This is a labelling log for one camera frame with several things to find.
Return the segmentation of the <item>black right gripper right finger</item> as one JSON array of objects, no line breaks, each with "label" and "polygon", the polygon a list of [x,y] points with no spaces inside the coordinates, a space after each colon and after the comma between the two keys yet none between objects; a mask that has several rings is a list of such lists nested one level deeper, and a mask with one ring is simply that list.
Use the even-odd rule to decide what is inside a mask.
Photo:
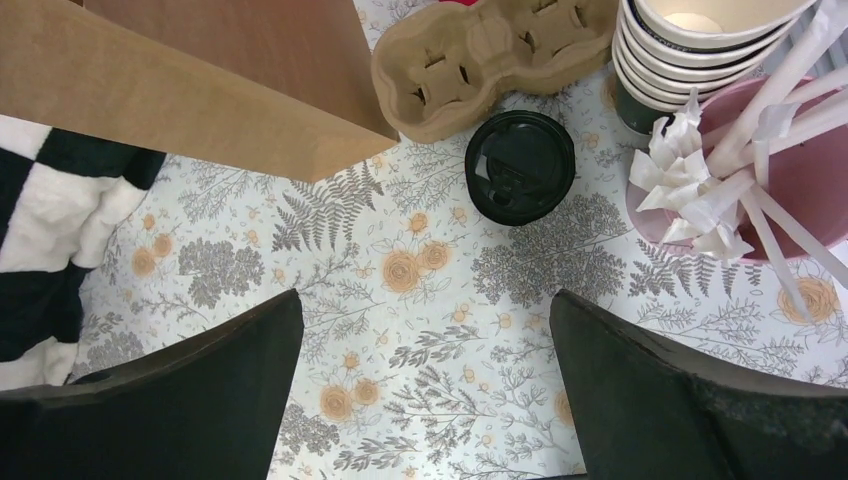
[{"label": "black right gripper right finger", "polygon": [[550,329],[592,479],[843,479],[847,393],[741,367],[563,290]]}]

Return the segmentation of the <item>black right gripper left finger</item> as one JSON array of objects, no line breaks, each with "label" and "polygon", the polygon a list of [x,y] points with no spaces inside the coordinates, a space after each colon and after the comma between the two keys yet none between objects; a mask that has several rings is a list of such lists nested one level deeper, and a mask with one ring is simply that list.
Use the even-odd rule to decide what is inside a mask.
[{"label": "black right gripper left finger", "polygon": [[1,395],[5,479],[263,479],[304,335],[294,290],[65,386]]}]

